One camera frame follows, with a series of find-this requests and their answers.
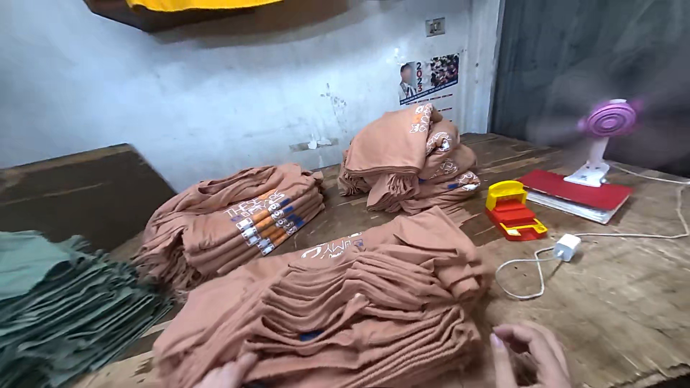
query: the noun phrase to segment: cable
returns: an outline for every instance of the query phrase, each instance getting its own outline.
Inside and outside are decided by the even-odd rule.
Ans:
[[[683,224],[683,230],[685,233],[679,234],[679,235],[648,235],[648,234],[642,234],[642,233],[577,233],[574,234],[577,237],[582,237],[582,236],[601,236],[601,237],[640,237],[640,238],[662,238],[662,239],[676,239],[676,238],[682,238],[682,237],[688,237],[690,236],[690,228],[688,227],[688,223],[685,220],[685,217],[683,217],[682,211],[680,210],[682,207],[682,193],[683,190],[690,185],[690,181],[675,181],[675,180],[666,180],[663,178],[657,178],[657,177],[648,177],[646,175],[642,175],[639,173],[634,173],[633,171],[627,170],[625,168],[622,168],[620,166],[616,166],[615,164],[611,165],[614,168],[617,168],[618,170],[624,171],[625,173],[636,175],[638,177],[643,177],[648,180],[656,180],[660,182],[668,182],[668,183],[675,183],[675,184],[680,184],[680,188],[678,189],[677,192],[677,197],[676,197],[676,213],[678,214],[678,219],[680,222]],[[544,274],[542,272],[542,265],[540,262],[548,262],[551,260],[554,260],[554,258],[550,259],[540,259],[539,254],[547,251],[552,251],[553,247],[550,246],[549,248],[542,248],[534,252],[534,258],[533,259],[513,259],[513,260],[508,260],[507,262],[499,265],[498,268],[496,268],[496,284],[498,284],[499,287],[501,287],[501,290],[503,292],[507,293],[508,295],[512,296],[513,298],[520,299],[520,300],[527,300],[527,299],[533,299],[533,298],[538,298],[542,295],[544,295]],[[537,271],[539,272],[539,282],[540,282],[540,290],[537,293],[533,293],[531,295],[515,295],[514,293],[511,293],[510,291],[506,290],[501,283],[498,281],[498,272],[503,269],[508,264],[516,263],[516,262],[535,262],[537,264]]]

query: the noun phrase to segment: hand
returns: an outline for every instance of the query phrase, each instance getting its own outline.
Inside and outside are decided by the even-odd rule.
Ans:
[[[242,378],[257,363],[259,357],[254,353],[245,353],[235,361],[209,371],[204,379],[194,388],[240,388]]]
[[[496,368],[496,388],[518,388],[509,349],[532,359],[539,388],[571,388],[565,354],[555,335],[532,322],[502,324],[493,328],[491,350]]]

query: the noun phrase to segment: red and yellow toy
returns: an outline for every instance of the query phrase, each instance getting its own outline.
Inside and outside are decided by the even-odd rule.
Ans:
[[[548,229],[524,205],[525,201],[527,192],[518,181],[507,180],[489,186],[486,214],[510,241],[536,240],[546,236]]]

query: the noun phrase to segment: white charger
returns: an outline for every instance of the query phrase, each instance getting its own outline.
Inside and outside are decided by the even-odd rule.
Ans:
[[[578,246],[581,241],[582,239],[576,235],[571,235],[569,233],[564,234],[563,237],[556,242],[556,245],[553,246],[553,258],[569,262],[575,255],[575,252],[578,251]]]

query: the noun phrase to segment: wall outlet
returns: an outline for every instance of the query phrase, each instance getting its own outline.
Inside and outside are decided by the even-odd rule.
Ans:
[[[434,20],[426,21],[426,36],[435,37],[436,35],[443,35],[446,33],[446,18],[440,17]]]

